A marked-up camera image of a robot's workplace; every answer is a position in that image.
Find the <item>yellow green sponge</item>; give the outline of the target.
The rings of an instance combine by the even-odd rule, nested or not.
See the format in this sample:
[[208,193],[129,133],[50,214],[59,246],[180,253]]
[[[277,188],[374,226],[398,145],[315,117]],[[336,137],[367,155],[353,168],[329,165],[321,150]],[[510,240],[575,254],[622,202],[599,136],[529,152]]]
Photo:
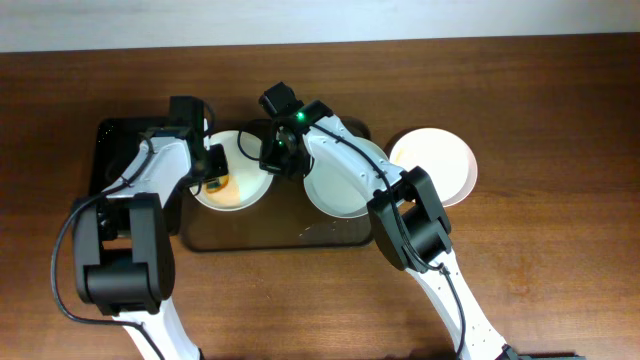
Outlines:
[[228,174],[218,176],[210,181],[208,181],[205,185],[205,191],[207,193],[215,193],[222,190],[229,182],[230,176]]

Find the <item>cream white plate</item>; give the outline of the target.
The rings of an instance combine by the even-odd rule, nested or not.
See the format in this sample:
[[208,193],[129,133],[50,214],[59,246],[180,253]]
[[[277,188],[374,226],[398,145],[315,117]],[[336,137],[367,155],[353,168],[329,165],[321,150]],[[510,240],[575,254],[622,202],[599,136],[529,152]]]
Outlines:
[[241,134],[241,147],[238,147],[237,140],[237,130],[222,131],[209,137],[211,146],[223,146],[229,175],[226,184],[215,192],[208,192],[205,186],[199,193],[198,186],[190,188],[194,198],[208,208],[223,212],[242,210],[260,200],[271,186],[273,176],[241,152],[256,156],[260,152],[261,140],[248,132]]

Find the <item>pale blue plate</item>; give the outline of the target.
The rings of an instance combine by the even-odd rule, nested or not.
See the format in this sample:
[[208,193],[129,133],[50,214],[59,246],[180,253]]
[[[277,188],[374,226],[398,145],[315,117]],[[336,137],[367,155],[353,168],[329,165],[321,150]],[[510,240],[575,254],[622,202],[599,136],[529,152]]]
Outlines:
[[[371,158],[376,164],[385,173],[392,174],[389,178],[390,184],[393,185],[398,181],[397,179],[400,178],[399,173],[404,169],[390,163],[387,155],[375,143],[357,136],[349,139],[349,141],[366,150],[369,155],[373,155]],[[334,148],[337,146],[348,148],[344,144],[336,144],[335,139],[327,135],[321,135],[319,132],[304,136],[304,145],[313,159],[313,167],[303,181],[309,200],[321,212],[332,217],[352,219],[367,215],[367,202],[369,200],[363,197],[358,189],[349,182],[345,171],[336,168],[334,162],[325,160],[326,157],[318,160],[317,155],[319,153],[317,149],[319,145],[328,145],[329,142],[334,143]]]

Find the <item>pink white plate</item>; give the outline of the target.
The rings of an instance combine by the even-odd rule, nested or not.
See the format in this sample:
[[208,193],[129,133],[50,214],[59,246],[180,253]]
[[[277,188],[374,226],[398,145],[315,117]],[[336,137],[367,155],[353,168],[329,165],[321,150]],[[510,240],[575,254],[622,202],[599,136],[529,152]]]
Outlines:
[[430,176],[444,207],[465,200],[478,179],[476,157],[459,136],[438,128],[419,128],[391,147],[390,161],[409,171],[418,166]]

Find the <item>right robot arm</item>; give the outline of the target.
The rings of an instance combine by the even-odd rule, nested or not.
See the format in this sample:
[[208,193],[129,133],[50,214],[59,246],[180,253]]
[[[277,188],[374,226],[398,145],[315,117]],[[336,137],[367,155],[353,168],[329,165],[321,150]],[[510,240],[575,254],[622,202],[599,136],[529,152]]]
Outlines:
[[309,175],[333,167],[365,200],[379,250],[411,275],[443,321],[458,359],[514,359],[491,325],[457,263],[451,222],[428,173],[390,163],[355,136],[323,102],[305,104],[282,82],[259,103],[271,119],[259,166],[274,175]]

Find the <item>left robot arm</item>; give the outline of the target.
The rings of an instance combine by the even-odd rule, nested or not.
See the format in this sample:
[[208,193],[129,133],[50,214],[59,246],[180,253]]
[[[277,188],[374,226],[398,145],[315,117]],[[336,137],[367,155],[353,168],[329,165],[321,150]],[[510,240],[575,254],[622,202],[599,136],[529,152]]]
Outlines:
[[98,128],[90,194],[72,210],[80,299],[102,324],[121,326],[146,359],[200,359],[172,300],[170,238],[180,227],[179,192],[226,175],[224,149],[208,140],[213,111],[173,96],[160,117],[106,119]]

